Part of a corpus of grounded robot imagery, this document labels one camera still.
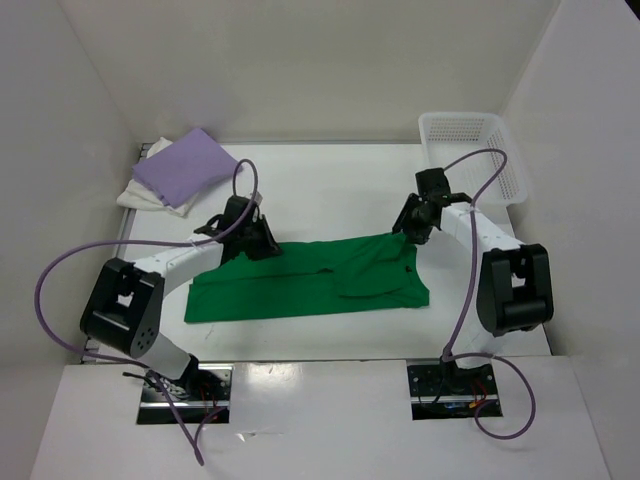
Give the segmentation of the green t shirt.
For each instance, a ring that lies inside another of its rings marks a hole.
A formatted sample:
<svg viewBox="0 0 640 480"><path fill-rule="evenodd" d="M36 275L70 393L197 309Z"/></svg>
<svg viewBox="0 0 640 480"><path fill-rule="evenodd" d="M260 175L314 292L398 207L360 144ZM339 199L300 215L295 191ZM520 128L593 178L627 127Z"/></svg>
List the green t shirt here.
<svg viewBox="0 0 640 480"><path fill-rule="evenodd" d="M417 272L417 249L401 234L288 242L279 256L241 254L194 278L187 324L419 309L430 291Z"/></svg>

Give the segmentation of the purple t shirt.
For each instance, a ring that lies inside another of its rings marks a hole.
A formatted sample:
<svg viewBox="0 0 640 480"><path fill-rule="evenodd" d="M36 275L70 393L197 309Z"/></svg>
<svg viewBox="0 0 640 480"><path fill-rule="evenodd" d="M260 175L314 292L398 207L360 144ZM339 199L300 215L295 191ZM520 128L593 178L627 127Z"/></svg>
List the purple t shirt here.
<svg viewBox="0 0 640 480"><path fill-rule="evenodd" d="M164 205L181 207L194 195L233 176L235 160L196 128L133 167L133 178Z"/></svg>

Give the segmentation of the white t shirt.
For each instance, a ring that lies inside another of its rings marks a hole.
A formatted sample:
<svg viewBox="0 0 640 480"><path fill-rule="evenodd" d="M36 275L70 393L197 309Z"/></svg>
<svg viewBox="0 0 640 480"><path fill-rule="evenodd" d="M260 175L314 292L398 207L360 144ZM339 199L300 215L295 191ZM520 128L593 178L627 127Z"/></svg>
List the white t shirt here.
<svg viewBox="0 0 640 480"><path fill-rule="evenodd" d="M142 160L139 160L139 163L150 159L162 150L173 145L173 143L177 142L173 142L165 137L160 137L158 141L145 150L145 156L142 157ZM194 194L179 207L165 205L152 190L132 177L125 190L117 197L116 203L124 208L140 211L164 211L177 217L186 217L198 197L198 193Z"/></svg>

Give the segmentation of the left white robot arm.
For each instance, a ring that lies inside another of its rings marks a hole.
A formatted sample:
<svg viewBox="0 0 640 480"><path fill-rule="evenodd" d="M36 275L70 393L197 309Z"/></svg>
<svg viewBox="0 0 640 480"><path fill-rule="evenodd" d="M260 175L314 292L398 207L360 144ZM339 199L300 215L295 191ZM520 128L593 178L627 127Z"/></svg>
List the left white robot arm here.
<svg viewBox="0 0 640 480"><path fill-rule="evenodd" d="M202 370L195 356L161 334L164 298L240 254L257 261L282 253L262 214L245 219L216 241L214 237L219 233L205 225L196 229L184 246L135 262L109 260L80 320L83 333L157 372L165 389L180 400L203 392L216 393L221 379Z"/></svg>

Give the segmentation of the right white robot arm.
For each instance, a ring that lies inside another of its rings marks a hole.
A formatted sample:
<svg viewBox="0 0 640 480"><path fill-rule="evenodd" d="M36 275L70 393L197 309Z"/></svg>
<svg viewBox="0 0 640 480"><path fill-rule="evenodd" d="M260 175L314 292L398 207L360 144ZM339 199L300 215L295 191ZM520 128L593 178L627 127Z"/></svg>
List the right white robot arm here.
<svg viewBox="0 0 640 480"><path fill-rule="evenodd" d="M410 194L392 232L424 245L433 230L449 235L471 255L467 293L438 371L441 386L460 393L473 382L472 367L497 358L508 338L552 319L549 255L542 245L507 234L466 194ZM472 367L467 359L474 361Z"/></svg>

